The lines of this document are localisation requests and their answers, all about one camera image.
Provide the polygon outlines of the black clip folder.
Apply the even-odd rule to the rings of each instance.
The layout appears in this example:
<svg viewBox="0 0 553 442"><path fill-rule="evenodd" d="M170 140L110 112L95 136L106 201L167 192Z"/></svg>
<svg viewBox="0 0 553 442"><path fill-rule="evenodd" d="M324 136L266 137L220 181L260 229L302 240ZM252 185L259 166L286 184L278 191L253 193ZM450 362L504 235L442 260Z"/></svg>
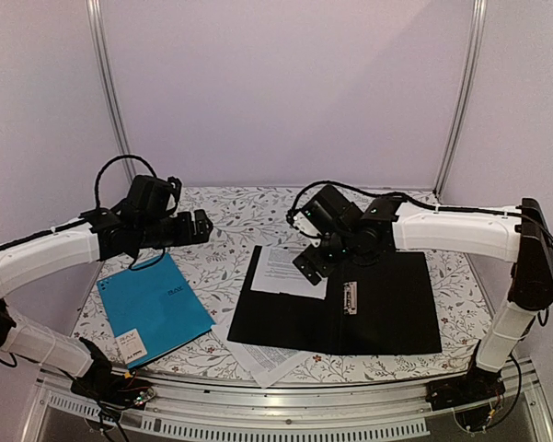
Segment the black clip folder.
<svg viewBox="0 0 553 442"><path fill-rule="evenodd" d="M442 352L424 253L393 253L369 267L345 262L316 299L253 289L261 250L253 250L228 341L326 355Z"/></svg>

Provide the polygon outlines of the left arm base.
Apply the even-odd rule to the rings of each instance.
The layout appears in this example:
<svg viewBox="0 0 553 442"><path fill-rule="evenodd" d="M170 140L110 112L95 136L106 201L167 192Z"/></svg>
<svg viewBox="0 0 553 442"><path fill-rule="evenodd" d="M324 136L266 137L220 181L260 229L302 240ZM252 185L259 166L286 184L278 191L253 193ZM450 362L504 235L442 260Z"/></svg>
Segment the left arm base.
<svg viewBox="0 0 553 442"><path fill-rule="evenodd" d="M79 341L89 351L92 364L85 375L74 378L71 392L121 410L142 410L156 396L151 382L114 374L111 362L94 343L85 338Z"/></svg>

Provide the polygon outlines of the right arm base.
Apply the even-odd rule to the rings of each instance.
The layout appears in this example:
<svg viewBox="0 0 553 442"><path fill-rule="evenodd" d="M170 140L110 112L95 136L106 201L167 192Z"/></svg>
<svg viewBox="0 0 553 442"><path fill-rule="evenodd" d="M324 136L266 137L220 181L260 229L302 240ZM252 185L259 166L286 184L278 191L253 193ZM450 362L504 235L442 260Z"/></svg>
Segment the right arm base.
<svg viewBox="0 0 553 442"><path fill-rule="evenodd" d="M501 372L489 372L471 364L463 375L426 384L425 401L433 411L462 407L456 423L470 433L487 430L503 405L505 387Z"/></svg>

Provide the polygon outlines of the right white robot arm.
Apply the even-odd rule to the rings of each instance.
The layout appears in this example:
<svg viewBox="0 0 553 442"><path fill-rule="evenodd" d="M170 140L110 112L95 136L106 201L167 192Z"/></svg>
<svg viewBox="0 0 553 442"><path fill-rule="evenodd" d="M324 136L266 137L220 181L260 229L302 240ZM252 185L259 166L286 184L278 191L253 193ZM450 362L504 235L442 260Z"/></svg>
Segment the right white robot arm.
<svg viewBox="0 0 553 442"><path fill-rule="evenodd" d="M510 288L478 342L472 369L457 382L464 401L477 401L491 389L491 373L503 368L538 312L553 303L553 238L533 199L484 208L426 204L391 192L373 195L362 210L328 184L305 204L294 202L286 220L310 240L294 264L312 284L341 262L413 250L457 252L512 266Z"/></svg>

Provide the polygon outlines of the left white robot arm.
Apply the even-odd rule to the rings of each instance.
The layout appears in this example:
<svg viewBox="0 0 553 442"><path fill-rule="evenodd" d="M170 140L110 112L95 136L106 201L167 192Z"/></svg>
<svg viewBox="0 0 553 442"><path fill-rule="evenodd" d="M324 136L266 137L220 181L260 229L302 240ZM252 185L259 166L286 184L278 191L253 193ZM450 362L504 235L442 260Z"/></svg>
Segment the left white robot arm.
<svg viewBox="0 0 553 442"><path fill-rule="evenodd" d="M100 400L118 392L118 380L103 366L95 345L81 343L30 320L6 303L6 296L52 273L143 249L203 244L213 223L204 210L123 217L110 209L84 212L68 223L0 245L0 352L53 366L81 378Z"/></svg>

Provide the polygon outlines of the printed paper sheet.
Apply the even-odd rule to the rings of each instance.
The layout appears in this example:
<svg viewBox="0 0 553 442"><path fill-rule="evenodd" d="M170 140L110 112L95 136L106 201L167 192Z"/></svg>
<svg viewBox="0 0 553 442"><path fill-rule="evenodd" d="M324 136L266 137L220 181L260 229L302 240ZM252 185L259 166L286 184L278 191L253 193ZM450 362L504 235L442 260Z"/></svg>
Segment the printed paper sheet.
<svg viewBox="0 0 553 442"><path fill-rule="evenodd" d="M321 280L317 285L312 285L293 264L293 259L301 251L299 247L260 246L251 289L256 292L324 300L326 281Z"/></svg>
<svg viewBox="0 0 553 442"><path fill-rule="evenodd" d="M306 351L230 342L224 324L213 325L211 331L262 389L277 383L311 356Z"/></svg>

